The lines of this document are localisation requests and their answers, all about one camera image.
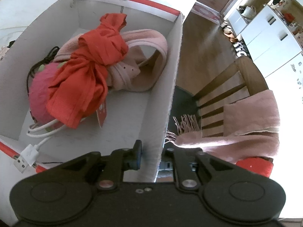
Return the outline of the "pink fringed scarf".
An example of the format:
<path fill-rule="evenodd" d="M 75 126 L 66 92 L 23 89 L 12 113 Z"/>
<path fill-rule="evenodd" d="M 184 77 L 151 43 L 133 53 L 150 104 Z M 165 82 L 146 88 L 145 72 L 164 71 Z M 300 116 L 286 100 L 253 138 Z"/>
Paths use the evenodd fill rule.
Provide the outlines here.
<path fill-rule="evenodd" d="M 230 163 L 249 157 L 273 157 L 279 149 L 280 117 L 273 91 L 265 90 L 223 107 L 223 135 L 205 137 L 194 115 L 175 121 L 177 133 L 165 142 L 203 152 Z"/>

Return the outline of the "wooden chair near right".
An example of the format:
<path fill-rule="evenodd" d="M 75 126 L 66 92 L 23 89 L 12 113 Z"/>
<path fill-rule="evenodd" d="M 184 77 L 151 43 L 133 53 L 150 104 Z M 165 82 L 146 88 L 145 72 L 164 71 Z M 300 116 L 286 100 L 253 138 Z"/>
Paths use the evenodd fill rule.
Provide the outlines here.
<path fill-rule="evenodd" d="M 194 115 L 205 137 L 223 135 L 223 107 L 269 90 L 265 78 L 246 56 L 232 62 L 198 93 L 175 87 L 167 132 L 177 133 L 175 121 Z"/>

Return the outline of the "white tall cabinet right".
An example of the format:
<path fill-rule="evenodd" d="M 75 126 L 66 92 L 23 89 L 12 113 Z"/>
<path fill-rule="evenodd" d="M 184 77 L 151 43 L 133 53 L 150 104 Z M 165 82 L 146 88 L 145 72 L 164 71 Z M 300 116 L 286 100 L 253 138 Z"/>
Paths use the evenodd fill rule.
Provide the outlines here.
<path fill-rule="evenodd" d="M 244 40 L 249 55 L 263 77 L 267 77 L 302 52 L 284 21 L 265 6 L 249 23 L 238 10 L 227 18 L 233 32 Z"/>

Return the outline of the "pink plush strawberry toy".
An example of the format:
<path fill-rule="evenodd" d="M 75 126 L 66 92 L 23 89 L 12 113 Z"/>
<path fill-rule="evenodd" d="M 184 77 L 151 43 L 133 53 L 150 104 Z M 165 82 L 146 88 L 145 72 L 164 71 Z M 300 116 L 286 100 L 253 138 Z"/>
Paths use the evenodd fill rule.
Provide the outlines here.
<path fill-rule="evenodd" d="M 47 124 L 54 120 L 54 117 L 52 117 L 46 109 L 48 87 L 56 72 L 65 63 L 65 61 L 61 63 L 52 62 L 47 65 L 42 65 L 32 80 L 29 88 L 29 107 L 32 117 L 39 124 Z"/>

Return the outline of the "white tote bag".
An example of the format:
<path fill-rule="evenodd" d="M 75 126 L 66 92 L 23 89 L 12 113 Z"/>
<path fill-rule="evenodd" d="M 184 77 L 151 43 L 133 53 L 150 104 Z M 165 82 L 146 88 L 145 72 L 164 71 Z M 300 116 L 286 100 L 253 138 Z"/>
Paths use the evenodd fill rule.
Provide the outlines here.
<path fill-rule="evenodd" d="M 246 19 L 253 19 L 256 16 L 256 8 L 254 6 L 246 6 L 245 10 L 242 13 L 242 16 L 245 17 Z"/>

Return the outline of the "shoes on floor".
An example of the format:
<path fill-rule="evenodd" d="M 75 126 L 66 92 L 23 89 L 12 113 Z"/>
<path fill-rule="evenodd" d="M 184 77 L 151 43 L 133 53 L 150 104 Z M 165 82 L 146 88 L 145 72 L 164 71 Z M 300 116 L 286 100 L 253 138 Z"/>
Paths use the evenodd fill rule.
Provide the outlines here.
<path fill-rule="evenodd" d="M 241 56 L 248 56 L 249 54 L 243 40 L 238 39 L 234 35 L 231 26 L 227 22 L 223 22 L 220 27 L 222 28 L 224 36 L 232 43 L 236 56 L 238 58 Z"/>

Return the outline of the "red patterned doormat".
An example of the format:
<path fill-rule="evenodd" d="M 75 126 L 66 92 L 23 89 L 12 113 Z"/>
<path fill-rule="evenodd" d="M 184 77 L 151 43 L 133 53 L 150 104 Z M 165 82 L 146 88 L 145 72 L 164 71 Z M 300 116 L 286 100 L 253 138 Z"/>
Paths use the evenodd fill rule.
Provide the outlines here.
<path fill-rule="evenodd" d="M 198 1 L 196 1 L 195 4 L 193 5 L 191 12 L 217 25 L 221 25 L 223 23 L 222 15 L 218 11 Z"/>

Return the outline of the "white cardboard box red trim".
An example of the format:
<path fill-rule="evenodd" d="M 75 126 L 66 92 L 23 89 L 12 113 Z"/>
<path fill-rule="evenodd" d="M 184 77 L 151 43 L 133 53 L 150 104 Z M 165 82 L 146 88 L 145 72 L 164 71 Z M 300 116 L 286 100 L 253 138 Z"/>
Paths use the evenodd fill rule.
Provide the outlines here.
<path fill-rule="evenodd" d="M 27 0 L 26 14 L 38 0 Z M 113 91 L 106 98 L 107 116 L 99 125 L 97 116 L 85 119 L 77 129 L 64 129 L 42 145 L 39 169 L 20 172 L 14 157 L 38 138 L 27 135 L 33 123 L 26 93 L 30 67 L 55 46 L 97 27 L 106 13 L 127 15 L 124 31 L 153 29 L 167 40 L 168 56 L 158 81 L 145 92 Z M 9 196 L 22 179 L 40 174 L 59 162 L 72 160 L 88 152 L 109 155 L 113 150 L 143 144 L 139 171 L 130 171 L 130 182 L 154 182 L 158 173 L 164 138 L 169 122 L 182 40 L 183 14 L 153 0 L 52 0 L 42 14 L 16 39 L 1 61 L 1 220 L 17 222 Z"/>

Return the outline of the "red knotted cloth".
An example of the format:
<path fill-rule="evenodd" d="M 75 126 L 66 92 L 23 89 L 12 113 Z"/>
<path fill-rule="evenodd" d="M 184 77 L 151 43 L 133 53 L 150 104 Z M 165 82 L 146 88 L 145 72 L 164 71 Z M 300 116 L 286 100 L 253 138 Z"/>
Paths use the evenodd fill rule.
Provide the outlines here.
<path fill-rule="evenodd" d="M 108 94 L 107 68 L 122 61 L 128 45 L 120 31 L 126 26 L 124 13 L 107 13 L 100 25 L 78 39 L 78 49 L 72 52 L 48 86 L 48 113 L 75 129 L 81 119 L 93 114 Z"/>

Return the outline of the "pink sandal shoe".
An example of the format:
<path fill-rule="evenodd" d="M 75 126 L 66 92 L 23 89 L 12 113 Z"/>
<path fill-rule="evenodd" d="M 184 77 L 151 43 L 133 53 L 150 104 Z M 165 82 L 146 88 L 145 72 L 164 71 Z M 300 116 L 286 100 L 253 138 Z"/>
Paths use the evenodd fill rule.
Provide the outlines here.
<path fill-rule="evenodd" d="M 139 29 L 122 33 L 128 45 L 124 59 L 107 68 L 107 75 L 94 73 L 95 82 L 115 91 L 144 92 L 153 87 L 165 68 L 168 45 L 166 38 L 152 29 Z"/>

